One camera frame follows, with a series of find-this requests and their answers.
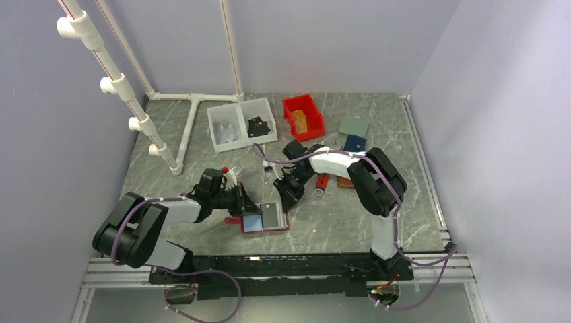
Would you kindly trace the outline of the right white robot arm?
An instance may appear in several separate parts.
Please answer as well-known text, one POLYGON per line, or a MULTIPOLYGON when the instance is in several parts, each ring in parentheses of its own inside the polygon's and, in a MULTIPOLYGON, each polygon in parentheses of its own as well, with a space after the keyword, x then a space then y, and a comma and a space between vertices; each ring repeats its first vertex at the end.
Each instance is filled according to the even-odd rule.
POLYGON ((348 178, 363 208, 372 215, 373 241, 371 261, 375 277, 387 279, 397 270, 394 259, 399 252, 398 225, 407 183, 379 148, 367 152, 348 152, 325 145, 305 147, 293 140, 283 149, 287 161, 282 164, 283 176, 274 181, 283 210, 288 212, 304 196, 305 185, 316 174, 348 178))

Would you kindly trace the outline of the black credit card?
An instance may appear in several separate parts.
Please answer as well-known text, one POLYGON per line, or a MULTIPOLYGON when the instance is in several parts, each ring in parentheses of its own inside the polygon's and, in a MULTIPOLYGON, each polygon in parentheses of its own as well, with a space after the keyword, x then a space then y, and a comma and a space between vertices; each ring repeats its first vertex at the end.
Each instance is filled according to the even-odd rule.
POLYGON ((260 117, 252 118, 248 120, 248 129, 268 129, 267 121, 262 120, 260 117))

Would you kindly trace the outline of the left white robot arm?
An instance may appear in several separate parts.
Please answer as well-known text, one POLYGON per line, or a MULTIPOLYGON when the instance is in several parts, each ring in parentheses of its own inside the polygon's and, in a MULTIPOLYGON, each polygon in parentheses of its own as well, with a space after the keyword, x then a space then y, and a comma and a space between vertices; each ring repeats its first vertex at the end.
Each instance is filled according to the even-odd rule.
POLYGON ((221 170, 207 168, 193 189, 181 196, 145 198, 128 192, 96 231, 92 248, 115 265, 158 266, 167 268, 174 281, 188 281, 194 271, 193 253, 160 238, 161 231, 175 224, 201 223, 214 210, 226 210, 231 217, 261 212, 241 182, 231 188, 227 183, 221 170))

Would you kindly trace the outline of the silver grey credit card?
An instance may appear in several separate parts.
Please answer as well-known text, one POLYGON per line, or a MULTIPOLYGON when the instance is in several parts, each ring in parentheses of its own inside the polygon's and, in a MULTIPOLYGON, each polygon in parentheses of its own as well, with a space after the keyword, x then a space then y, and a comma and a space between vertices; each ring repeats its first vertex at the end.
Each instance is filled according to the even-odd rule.
POLYGON ((261 203, 261 221, 263 229, 275 229, 281 224, 279 203, 261 203))

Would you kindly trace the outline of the red card holder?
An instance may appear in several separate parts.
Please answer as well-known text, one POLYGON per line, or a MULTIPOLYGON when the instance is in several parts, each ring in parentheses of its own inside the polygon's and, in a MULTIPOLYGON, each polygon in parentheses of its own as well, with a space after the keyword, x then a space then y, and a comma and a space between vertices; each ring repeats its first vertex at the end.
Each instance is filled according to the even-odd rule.
POLYGON ((281 202, 257 203, 260 212, 241 217, 227 217, 225 224, 239 225, 242 234, 261 234, 288 231, 288 214, 283 212, 281 202))

